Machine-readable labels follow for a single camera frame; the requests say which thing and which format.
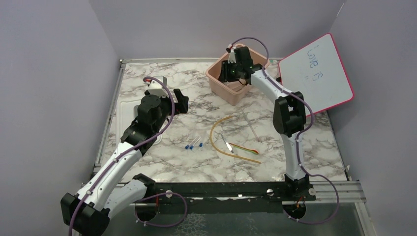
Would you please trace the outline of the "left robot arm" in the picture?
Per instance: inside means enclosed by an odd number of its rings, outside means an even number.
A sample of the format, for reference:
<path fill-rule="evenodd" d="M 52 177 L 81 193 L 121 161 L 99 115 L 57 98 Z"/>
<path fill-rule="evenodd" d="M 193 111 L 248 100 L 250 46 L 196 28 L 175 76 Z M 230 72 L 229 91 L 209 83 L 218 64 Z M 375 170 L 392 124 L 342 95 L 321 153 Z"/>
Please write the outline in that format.
<path fill-rule="evenodd" d="M 188 112 L 189 97 L 180 89 L 170 94 L 146 91 L 137 106 L 137 115 L 124 131 L 113 155 L 99 172 L 71 195 L 61 199 L 63 221 L 71 236 L 77 231 L 83 236 L 102 235 L 110 220 L 131 203 L 153 199 L 155 189 L 148 183 L 133 179 L 117 189 L 126 172 L 138 162 L 171 124 L 173 117 Z"/>

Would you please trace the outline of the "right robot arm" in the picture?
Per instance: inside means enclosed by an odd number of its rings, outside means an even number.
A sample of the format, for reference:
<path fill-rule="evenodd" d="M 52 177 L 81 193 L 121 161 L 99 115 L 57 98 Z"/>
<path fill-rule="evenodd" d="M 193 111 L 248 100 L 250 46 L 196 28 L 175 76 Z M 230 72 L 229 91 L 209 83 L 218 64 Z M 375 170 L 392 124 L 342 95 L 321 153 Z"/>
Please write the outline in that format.
<path fill-rule="evenodd" d="M 263 65 L 255 64 L 248 47 L 229 46 L 226 51 L 228 59 L 222 61 L 220 81 L 245 80 L 274 103 L 272 123 L 281 135 L 286 158 L 284 195 L 290 200 L 296 200 L 309 188 L 301 149 L 306 124 L 303 94 L 284 88 L 266 72 Z"/>

